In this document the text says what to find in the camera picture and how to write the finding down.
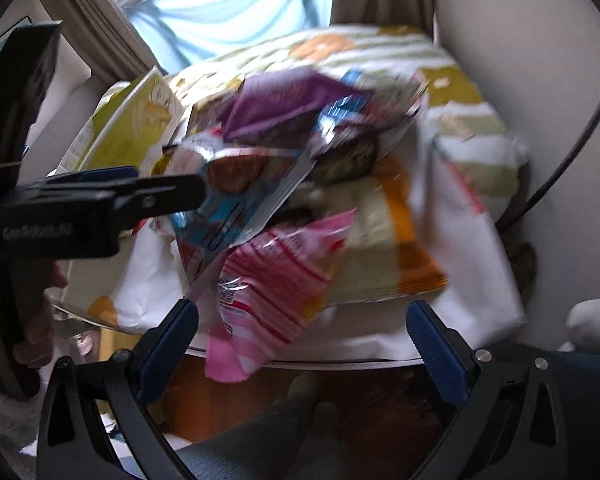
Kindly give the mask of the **white red shrimp flakes bag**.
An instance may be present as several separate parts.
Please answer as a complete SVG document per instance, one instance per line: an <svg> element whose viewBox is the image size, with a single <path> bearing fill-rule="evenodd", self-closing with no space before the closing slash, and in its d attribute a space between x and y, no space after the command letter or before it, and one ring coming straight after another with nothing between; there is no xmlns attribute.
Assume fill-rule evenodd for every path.
<svg viewBox="0 0 600 480"><path fill-rule="evenodd" d="M259 234L315 166L299 150L234 146L213 151L193 142L174 148L166 174L194 174L206 197L195 209L171 214L186 280L194 284L221 252Z"/></svg>

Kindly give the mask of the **yellow green cardboard box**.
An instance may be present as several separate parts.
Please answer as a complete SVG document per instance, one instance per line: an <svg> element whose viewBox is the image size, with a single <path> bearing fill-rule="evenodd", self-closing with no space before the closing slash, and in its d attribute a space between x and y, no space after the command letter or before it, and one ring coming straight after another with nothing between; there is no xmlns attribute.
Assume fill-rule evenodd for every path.
<svg viewBox="0 0 600 480"><path fill-rule="evenodd" d="M183 114L157 67L131 82L119 81L102 96L54 173L132 166L147 176Z"/></svg>

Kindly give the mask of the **pink striped snack bag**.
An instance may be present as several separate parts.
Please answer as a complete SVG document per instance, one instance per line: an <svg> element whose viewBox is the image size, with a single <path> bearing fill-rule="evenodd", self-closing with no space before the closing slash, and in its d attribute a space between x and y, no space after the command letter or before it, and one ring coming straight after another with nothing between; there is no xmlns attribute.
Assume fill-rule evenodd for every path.
<svg viewBox="0 0 600 480"><path fill-rule="evenodd" d="M224 261L207 336L206 376L237 384L278 357L326 306L353 209L305 226L276 226Z"/></svg>

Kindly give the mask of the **floral patterned bed blanket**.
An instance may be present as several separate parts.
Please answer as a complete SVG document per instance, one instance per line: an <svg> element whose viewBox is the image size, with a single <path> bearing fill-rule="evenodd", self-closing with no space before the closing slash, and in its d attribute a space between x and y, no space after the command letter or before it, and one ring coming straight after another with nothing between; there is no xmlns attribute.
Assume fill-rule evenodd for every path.
<svg viewBox="0 0 600 480"><path fill-rule="evenodd" d="M349 96L255 136L223 139L222 116L248 77L300 67L372 95ZM515 195L518 151L452 58L417 28L304 30L164 79L184 114L150 174L166 174L183 142L213 151L299 150L315 166L261 232L355 211L326 306L268 364L415 362L404 321L416 299L430 299L472 348L524 322L488 203L490 196L507 203ZM113 257L71 260L59 304L112 330L141 334L191 296L200 325L190 345L206 355L208 333L220 320L223 263L245 243L221 252L189 284L169 217L122 228Z"/></svg>

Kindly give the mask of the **brown left curtain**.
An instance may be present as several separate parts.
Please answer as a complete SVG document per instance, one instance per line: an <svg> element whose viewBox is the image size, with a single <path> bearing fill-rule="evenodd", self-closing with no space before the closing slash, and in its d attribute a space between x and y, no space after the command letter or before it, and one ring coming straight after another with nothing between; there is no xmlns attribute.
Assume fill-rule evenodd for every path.
<svg viewBox="0 0 600 480"><path fill-rule="evenodd" d="M104 84L133 80L158 65L114 0L40 0L61 33Z"/></svg>

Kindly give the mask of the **purple snack bag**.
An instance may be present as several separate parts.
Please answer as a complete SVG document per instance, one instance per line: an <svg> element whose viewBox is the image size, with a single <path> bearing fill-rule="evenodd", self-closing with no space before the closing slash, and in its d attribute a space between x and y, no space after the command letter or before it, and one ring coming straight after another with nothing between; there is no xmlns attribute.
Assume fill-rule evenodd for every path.
<svg viewBox="0 0 600 480"><path fill-rule="evenodd" d="M349 96L368 99L371 95L309 67L257 74L237 91L222 116L221 132L225 141L238 141Z"/></svg>

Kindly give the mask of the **light blue window cloth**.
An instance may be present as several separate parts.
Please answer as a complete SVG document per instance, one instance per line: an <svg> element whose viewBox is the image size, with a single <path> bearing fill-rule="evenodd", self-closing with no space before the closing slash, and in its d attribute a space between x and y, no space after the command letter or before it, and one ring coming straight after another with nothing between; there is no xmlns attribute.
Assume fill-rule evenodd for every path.
<svg viewBox="0 0 600 480"><path fill-rule="evenodd" d="M159 66L197 62L330 23L332 0L140 0L124 9Z"/></svg>

